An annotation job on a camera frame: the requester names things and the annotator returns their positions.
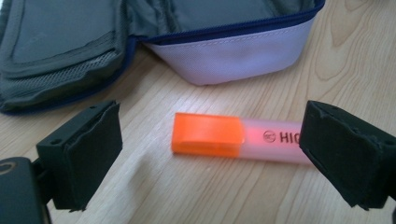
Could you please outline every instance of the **wooden table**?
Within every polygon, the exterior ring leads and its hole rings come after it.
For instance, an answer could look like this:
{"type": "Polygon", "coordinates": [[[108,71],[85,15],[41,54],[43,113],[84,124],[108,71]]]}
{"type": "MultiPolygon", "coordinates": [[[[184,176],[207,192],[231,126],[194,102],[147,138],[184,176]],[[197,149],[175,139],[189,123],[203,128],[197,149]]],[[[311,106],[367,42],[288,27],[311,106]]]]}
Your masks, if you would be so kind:
{"type": "Polygon", "coordinates": [[[313,166],[173,155],[177,111],[302,121],[307,100],[340,106],[396,135],[396,1],[334,0],[319,12],[299,61],[286,70],[197,87],[138,47],[109,89],[78,104],[0,116],[0,160],[37,158],[35,144],[95,103],[121,104],[123,151],[85,212],[61,223],[390,223],[396,203],[350,208],[313,166]]]}

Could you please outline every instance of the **zipper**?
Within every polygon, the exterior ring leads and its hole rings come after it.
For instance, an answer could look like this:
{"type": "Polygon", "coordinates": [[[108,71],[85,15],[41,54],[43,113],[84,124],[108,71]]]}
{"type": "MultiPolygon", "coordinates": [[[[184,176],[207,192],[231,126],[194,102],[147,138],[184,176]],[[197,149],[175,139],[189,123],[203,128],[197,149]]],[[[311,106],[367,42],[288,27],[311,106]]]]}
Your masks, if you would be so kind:
{"type": "Polygon", "coordinates": [[[154,37],[141,36],[138,37],[138,40],[155,45],[173,45],[272,31],[298,25],[313,19],[324,7],[324,4],[325,0],[316,0],[315,6],[312,9],[291,15],[256,21],[247,21],[230,25],[221,25],[217,27],[173,33],[169,35],[159,35],[154,37]]]}

